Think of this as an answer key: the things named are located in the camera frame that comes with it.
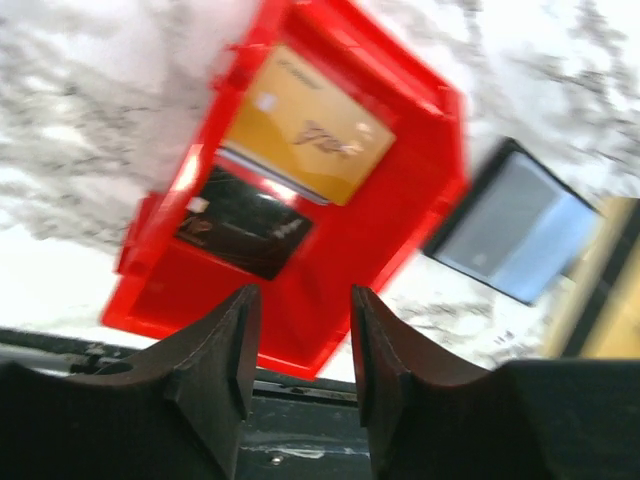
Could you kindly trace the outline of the yellow credit card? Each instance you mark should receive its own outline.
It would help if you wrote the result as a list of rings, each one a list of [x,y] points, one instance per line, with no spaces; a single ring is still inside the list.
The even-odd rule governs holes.
[[[543,357],[639,357],[639,200],[610,197],[556,302]]]

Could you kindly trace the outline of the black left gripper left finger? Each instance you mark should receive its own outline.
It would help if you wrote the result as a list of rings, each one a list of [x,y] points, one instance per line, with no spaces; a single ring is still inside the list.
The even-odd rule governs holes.
[[[5,479],[231,479],[255,379],[261,295],[98,372],[1,365]]]

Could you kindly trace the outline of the black leather card holder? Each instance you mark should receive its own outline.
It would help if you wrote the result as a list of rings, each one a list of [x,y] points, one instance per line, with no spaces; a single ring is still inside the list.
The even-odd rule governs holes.
[[[422,253],[532,305],[575,263],[599,218],[518,141],[503,137]]]

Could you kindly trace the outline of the dark grey credit card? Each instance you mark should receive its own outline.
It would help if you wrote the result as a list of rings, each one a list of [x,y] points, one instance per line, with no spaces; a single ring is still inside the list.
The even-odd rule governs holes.
[[[529,156],[510,154],[500,173],[438,248],[435,258],[493,283],[563,192],[560,183]]]

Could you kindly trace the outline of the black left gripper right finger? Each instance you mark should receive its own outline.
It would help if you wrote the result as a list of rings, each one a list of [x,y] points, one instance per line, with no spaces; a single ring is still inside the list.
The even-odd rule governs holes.
[[[487,370],[351,291],[360,421],[377,479],[635,479],[635,360],[513,360]]]

